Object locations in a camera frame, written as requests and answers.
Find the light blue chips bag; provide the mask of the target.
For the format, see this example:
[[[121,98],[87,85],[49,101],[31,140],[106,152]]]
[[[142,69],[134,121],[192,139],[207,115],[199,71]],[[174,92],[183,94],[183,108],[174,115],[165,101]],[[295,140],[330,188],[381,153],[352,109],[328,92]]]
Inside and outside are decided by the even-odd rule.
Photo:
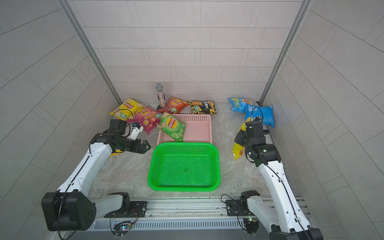
[[[258,102],[255,102],[254,100],[247,99],[247,98],[232,97],[232,98],[228,98],[228,100],[232,106],[232,111],[239,112],[239,113],[245,113],[247,105],[250,105],[250,106],[259,105]]]

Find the green cucumber chips bag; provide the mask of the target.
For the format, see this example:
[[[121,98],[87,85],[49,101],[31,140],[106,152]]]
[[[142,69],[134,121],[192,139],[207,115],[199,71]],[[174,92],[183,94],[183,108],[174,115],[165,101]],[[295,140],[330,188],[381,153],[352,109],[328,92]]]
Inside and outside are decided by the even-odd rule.
[[[157,124],[160,131],[165,132],[176,142],[182,142],[186,132],[186,123],[181,122],[175,116],[164,113],[161,116],[160,123]]]

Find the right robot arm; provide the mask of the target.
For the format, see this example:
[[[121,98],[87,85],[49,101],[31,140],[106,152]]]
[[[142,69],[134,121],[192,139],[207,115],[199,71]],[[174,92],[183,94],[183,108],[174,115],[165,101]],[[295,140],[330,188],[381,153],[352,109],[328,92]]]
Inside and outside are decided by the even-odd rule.
[[[245,130],[239,132],[235,142],[245,148],[246,158],[264,177],[276,211],[256,191],[241,194],[242,209],[257,217],[271,240],[322,240],[321,231],[311,226],[295,198],[277,148],[267,144],[267,133],[261,121],[246,122]]]

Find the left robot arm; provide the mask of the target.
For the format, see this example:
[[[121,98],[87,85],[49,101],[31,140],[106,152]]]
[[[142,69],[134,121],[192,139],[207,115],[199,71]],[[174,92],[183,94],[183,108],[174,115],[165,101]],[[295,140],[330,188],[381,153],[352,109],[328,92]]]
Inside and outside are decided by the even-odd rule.
[[[96,134],[89,149],[68,179],[41,201],[48,230],[85,231],[94,220],[112,212],[130,213],[128,193],[113,193],[91,201],[88,197],[94,179],[108,157],[116,151],[144,154],[151,149],[146,140],[126,138],[118,132]]]

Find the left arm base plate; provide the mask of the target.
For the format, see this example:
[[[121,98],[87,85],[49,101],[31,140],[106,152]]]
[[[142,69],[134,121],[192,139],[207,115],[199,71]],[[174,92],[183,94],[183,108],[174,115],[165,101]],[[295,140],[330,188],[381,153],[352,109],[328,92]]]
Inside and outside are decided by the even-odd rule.
[[[104,218],[144,218],[147,205],[147,201],[133,201],[128,207],[123,204],[119,210],[104,215]]]

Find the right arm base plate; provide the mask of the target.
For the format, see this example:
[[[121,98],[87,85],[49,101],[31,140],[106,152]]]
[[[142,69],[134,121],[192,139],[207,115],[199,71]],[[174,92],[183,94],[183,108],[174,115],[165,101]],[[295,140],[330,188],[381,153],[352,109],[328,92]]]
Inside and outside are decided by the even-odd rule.
[[[249,216],[250,212],[248,210],[245,210],[242,208],[240,204],[240,200],[225,200],[226,208],[227,208],[227,215],[229,217],[242,217],[242,216]]]

